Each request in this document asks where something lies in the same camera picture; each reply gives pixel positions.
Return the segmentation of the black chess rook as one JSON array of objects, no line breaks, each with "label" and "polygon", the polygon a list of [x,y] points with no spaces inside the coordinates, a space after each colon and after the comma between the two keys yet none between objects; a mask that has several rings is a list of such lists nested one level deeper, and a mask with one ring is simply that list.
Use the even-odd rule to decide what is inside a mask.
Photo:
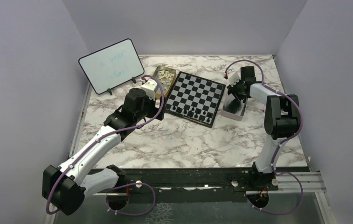
[{"label": "black chess rook", "polygon": [[188,112],[187,112],[187,116],[188,117],[193,117],[193,115],[194,115],[194,112],[192,111],[192,110],[189,110]]}]

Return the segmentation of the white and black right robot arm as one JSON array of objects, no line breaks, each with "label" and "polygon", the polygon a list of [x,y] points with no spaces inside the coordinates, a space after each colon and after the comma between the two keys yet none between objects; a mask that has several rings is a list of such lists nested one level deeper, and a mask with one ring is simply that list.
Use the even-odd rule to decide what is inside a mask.
[{"label": "white and black right robot arm", "polygon": [[285,143],[298,132],[301,117],[298,97],[284,95],[266,83],[257,81],[253,66],[241,67],[240,72],[226,74],[228,94],[247,102],[254,98],[265,105],[264,129],[266,140],[258,159],[249,170],[248,185],[253,190],[270,186],[275,177],[276,163]]}]

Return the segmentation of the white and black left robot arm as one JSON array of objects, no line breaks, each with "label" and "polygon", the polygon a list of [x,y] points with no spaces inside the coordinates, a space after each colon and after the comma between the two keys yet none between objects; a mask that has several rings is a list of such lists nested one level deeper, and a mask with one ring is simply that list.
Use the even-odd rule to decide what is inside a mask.
[{"label": "white and black left robot arm", "polygon": [[144,87],[132,88],[124,103],[110,114],[93,139],[77,154],[55,167],[48,165],[42,175],[42,197],[46,213],[71,215],[86,197],[104,189],[121,191],[125,187],[124,172],[109,166],[97,174],[89,174],[94,165],[129,134],[153,120],[164,117],[165,97],[156,107],[156,91]]}]

